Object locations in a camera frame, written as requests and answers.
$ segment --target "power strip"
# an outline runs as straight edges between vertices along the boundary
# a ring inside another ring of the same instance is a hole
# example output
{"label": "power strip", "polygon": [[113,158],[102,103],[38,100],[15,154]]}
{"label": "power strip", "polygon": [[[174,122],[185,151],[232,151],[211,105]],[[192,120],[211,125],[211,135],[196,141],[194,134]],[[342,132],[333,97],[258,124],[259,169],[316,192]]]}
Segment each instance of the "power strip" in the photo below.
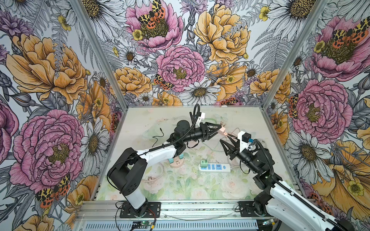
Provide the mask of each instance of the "power strip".
{"label": "power strip", "polygon": [[198,164],[198,169],[210,173],[229,173],[231,171],[228,163],[208,163],[207,167],[201,167],[201,164]]}

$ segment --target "black cable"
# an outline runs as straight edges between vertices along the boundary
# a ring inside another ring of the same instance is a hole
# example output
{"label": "black cable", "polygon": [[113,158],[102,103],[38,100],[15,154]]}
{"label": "black cable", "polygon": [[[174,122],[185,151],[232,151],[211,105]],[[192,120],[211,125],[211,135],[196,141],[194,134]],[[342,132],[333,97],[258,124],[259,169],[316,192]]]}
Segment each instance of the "black cable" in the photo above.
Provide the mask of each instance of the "black cable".
{"label": "black cable", "polygon": [[[276,183],[282,187],[285,191],[289,192],[290,194],[292,194],[292,190],[288,189],[287,187],[285,187],[282,183],[280,183],[280,181],[276,181]],[[297,198],[300,202],[302,202],[305,206],[307,206],[309,209],[311,209],[312,211],[314,211],[317,215],[319,215],[321,218],[325,219],[327,222],[329,222],[330,224],[332,224],[333,226],[337,227],[339,230],[341,231],[345,231],[345,229],[339,225],[338,223],[336,223],[335,221],[332,221],[331,219],[326,219],[325,218],[325,215],[321,213],[320,210],[318,210],[317,208],[315,208],[314,206],[312,206],[310,203],[306,202],[304,199],[302,199],[300,196],[298,196],[296,193],[293,193],[293,196],[295,198]]]}
{"label": "black cable", "polygon": [[198,144],[199,144],[199,140],[197,140],[198,141],[198,143],[196,144],[196,145],[194,145],[194,146],[192,146],[192,147],[189,147],[189,142],[186,142],[186,146],[188,147],[188,148],[194,148],[194,147],[196,147],[196,146],[198,146]]}
{"label": "black cable", "polygon": [[193,110],[193,112],[194,112],[194,120],[193,120],[193,124],[191,125],[191,127],[188,129],[188,131],[183,135],[183,136],[181,136],[179,139],[177,139],[177,140],[175,140],[175,141],[173,141],[173,142],[171,142],[171,143],[168,143],[168,144],[165,144],[165,145],[161,145],[161,146],[158,146],[158,147],[154,147],[154,148],[151,148],[151,149],[149,149],[149,151],[147,151],[147,152],[144,152],[143,154],[146,154],[146,153],[148,153],[148,152],[152,152],[152,151],[155,151],[155,150],[158,150],[158,149],[161,149],[161,148],[165,148],[165,147],[168,147],[168,146],[171,146],[171,145],[174,145],[175,143],[177,143],[177,142],[179,142],[179,141],[181,141],[181,140],[183,140],[189,133],[190,133],[190,131],[191,131],[191,129],[193,129],[194,128],[194,126],[195,126],[195,124],[196,124],[196,121],[197,121],[197,119],[198,119],[198,113],[195,113],[196,112],[196,109],[198,108],[198,113],[200,112],[200,110],[201,110],[201,107],[199,106],[199,104],[196,104],[195,106],[194,106],[194,110]]}
{"label": "black cable", "polygon": [[249,174],[250,173],[250,169],[248,170],[248,173],[245,173],[244,171],[243,171],[243,169],[242,169],[242,161],[240,160],[239,161],[239,167],[240,167],[240,170],[244,173],[244,174]]}
{"label": "black cable", "polygon": [[270,168],[270,175],[272,176],[272,175],[274,175],[274,168],[273,168],[273,166],[272,166],[272,163],[271,163],[271,160],[270,160],[270,158],[269,158],[269,156],[267,155],[267,152],[265,151],[265,149],[264,149],[264,147],[262,146],[262,144],[261,144],[261,142],[259,141],[259,140],[257,140],[257,139],[254,139],[253,140],[253,143],[257,143],[257,145],[258,145],[258,147],[262,150],[262,152],[263,152],[263,154],[265,155],[265,157],[266,157],[266,161],[267,161],[267,165],[269,166],[269,168]]}
{"label": "black cable", "polygon": [[156,139],[156,141],[155,141],[155,143],[153,144],[153,146],[152,147],[154,147],[154,145],[158,142],[158,138],[157,137],[163,137],[164,136],[164,133],[163,133],[163,131],[162,131],[162,129],[161,128],[159,128],[160,130],[161,130],[161,132],[162,132],[162,136],[152,136],[152,138],[155,138]]}
{"label": "black cable", "polygon": [[275,228],[272,231],[278,231],[280,229],[281,223],[282,223],[281,220],[279,220],[277,222],[277,225],[275,226]]}

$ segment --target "metal grille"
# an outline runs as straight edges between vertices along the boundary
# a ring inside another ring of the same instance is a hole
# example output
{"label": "metal grille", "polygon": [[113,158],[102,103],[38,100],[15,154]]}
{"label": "metal grille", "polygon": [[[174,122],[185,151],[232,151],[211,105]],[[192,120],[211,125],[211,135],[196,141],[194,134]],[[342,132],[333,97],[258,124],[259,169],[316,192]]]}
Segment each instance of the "metal grille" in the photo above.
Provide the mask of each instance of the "metal grille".
{"label": "metal grille", "polygon": [[[117,221],[121,231],[131,229],[132,221]],[[206,220],[206,221],[157,221],[155,231],[171,230],[256,230],[256,220]],[[116,231],[118,230],[114,221],[88,221],[84,231]],[[138,228],[136,231],[149,230],[149,228]]]}

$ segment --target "floral wallpaper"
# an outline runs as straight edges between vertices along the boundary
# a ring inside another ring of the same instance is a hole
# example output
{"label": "floral wallpaper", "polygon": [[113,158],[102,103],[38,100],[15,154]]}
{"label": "floral wallpaper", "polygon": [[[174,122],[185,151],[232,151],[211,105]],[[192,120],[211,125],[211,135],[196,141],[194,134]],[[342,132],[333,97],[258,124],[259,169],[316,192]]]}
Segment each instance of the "floral wallpaper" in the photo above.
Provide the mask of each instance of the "floral wallpaper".
{"label": "floral wallpaper", "polygon": [[128,105],[262,104],[315,2],[82,0]]}
{"label": "floral wallpaper", "polygon": [[0,1],[0,222],[68,231],[122,109],[67,1]]}
{"label": "floral wallpaper", "polygon": [[267,105],[307,197],[357,230],[370,230],[369,7],[329,1],[279,88],[287,98]]}

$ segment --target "pink peony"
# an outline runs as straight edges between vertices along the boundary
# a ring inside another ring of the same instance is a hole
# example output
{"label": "pink peony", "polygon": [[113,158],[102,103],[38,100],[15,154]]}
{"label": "pink peony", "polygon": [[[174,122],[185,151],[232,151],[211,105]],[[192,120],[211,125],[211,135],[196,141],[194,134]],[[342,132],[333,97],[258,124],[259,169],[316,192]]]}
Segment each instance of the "pink peony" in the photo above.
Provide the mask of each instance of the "pink peony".
{"label": "pink peony", "polygon": [[[165,50],[171,45],[176,45],[181,41],[182,28],[184,27],[182,17],[177,17],[177,14],[174,12],[171,4],[167,6],[163,0],[161,3],[162,8],[165,9],[165,23],[168,26],[168,32],[165,36],[158,35],[150,38],[143,37],[141,40],[138,40],[139,45],[145,52]],[[127,8],[126,23],[129,25],[127,27],[127,31],[132,33],[135,30],[141,30],[141,23],[139,22],[138,18],[142,15],[149,14],[149,11],[151,10],[152,3],[150,3],[148,7],[143,5],[141,8],[139,8],[137,5],[135,5],[134,8]]]}
{"label": "pink peony", "polygon": [[14,139],[14,157],[10,170],[12,184],[24,184],[38,192],[53,188],[70,174],[74,180],[81,171],[80,122],[63,110],[51,110],[26,122]]}
{"label": "pink peony", "polygon": [[326,78],[336,78],[343,82],[360,74],[370,65],[369,35],[358,44],[349,42],[338,49],[332,46],[334,42],[332,39],[334,30],[341,29],[348,31],[356,27],[359,23],[360,20],[353,23],[352,19],[345,21],[344,17],[340,19],[335,16],[321,30],[322,34],[316,37],[317,44],[314,47],[313,57],[310,61],[315,73],[319,72]]}
{"label": "pink peony", "polygon": [[342,84],[332,79],[310,80],[298,95],[294,129],[310,133],[321,144],[334,142],[351,122],[353,112],[347,102],[348,94]]}
{"label": "pink peony", "polygon": [[0,164],[8,156],[11,147],[11,137],[19,127],[17,116],[4,103],[0,102]]}
{"label": "pink peony", "polygon": [[172,83],[172,90],[184,91],[185,86],[201,82],[204,78],[202,56],[184,46],[170,47],[164,55],[157,58],[158,74],[164,81]]}

